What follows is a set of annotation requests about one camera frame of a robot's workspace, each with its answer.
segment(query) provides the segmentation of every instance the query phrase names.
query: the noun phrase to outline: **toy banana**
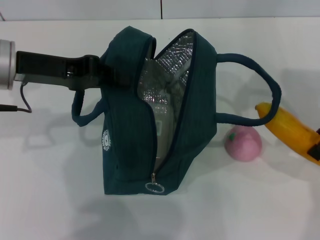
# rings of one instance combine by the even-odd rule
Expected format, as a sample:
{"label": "toy banana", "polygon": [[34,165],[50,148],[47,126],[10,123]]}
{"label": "toy banana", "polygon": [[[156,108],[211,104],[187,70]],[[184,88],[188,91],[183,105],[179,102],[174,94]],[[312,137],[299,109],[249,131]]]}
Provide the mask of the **toy banana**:
{"label": "toy banana", "polygon": [[[259,117],[269,112],[271,103],[262,102],[255,106]],[[265,125],[280,141],[297,154],[320,165],[320,131],[314,131],[301,123],[291,113],[279,107],[274,118]]]}

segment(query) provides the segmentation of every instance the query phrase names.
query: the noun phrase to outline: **white circular logo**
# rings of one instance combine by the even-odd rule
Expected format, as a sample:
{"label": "white circular logo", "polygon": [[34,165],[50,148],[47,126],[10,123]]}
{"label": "white circular logo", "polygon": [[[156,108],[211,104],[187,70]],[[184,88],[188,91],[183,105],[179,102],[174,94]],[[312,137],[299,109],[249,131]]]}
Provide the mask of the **white circular logo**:
{"label": "white circular logo", "polygon": [[111,147],[111,140],[109,130],[105,130],[102,135],[102,146],[103,150],[108,151]]}

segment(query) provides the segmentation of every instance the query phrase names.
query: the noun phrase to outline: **bag handle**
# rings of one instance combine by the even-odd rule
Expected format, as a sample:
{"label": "bag handle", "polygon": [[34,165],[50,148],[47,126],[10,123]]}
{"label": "bag handle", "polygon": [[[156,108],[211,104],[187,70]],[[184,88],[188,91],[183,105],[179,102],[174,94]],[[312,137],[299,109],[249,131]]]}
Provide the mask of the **bag handle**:
{"label": "bag handle", "polygon": [[254,70],[259,74],[269,85],[272,92],[272,104],[269,113],[263,118],[251,119],[243,116],[237,116],[228,113],[216,113],[215,118],[217,123],[221,124],[233,124],[233,125],[242,125],[242,126],[260,126],[267,124],[277,113],[280,100],[281,100],[281,89],[278,83],[254,60],[247,56],[235,53],[226,53],[217,55],[217,63],[226,63],[232,62],[241,64],[249,69]]}
{"label": "bag handle", "polygon": [[75,121],[79,127],[83,127],[96,119],[100,114],[106,110],[106,105],[103,104],[103,99],[97,102],[93,111],[85,116],[80,116],[81,109],[84,103],[85,91],[76,91],[74,94],[71,114],[72,120]]}

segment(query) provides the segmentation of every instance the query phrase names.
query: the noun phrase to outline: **lunch bag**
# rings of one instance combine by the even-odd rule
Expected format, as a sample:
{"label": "lunch bag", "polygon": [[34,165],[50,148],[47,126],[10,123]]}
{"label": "lunch bag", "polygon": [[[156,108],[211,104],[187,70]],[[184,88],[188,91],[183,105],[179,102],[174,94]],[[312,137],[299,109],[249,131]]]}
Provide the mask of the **lunch bag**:
{"label": "lunch bag", "polygon": [[[127,87],[101,87],[101,100],[81,116],[84,92],[75,93],[72,119],[85,126],[104,113],[101,145],[107,195],[167,195],[217,132],[217,123],[259,126],[276,114],[279,85],[252,59],[217,54],[196,31],[180,33],[156,57],[156,39],[133,27],[118,33],[100,58],[123,75]],[[217,63],[256,71],[272,91],[270,112],[249,119],[216,112]]]}

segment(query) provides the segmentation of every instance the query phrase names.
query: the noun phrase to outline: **toy fruit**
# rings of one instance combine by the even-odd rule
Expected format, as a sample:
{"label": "toy fruit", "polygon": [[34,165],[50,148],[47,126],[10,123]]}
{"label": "toy fruit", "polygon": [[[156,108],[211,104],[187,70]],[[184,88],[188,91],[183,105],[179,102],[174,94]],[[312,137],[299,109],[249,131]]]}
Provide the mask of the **toy fruit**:
{"label": "toy fruit", "polygon": [[253,127],[235,126],[228,132],[224,148],[233,159],[250,162],[260,155],[262,141]]}
{"label": "toy fruit", "polygon": [[[270,108],[271,103],[267,102],[255,106],[260,118],[263,118]],[[265,126],[297,154],[320,165],[320,135],[301,123],[291,113],[279,107],[274,118]]]}

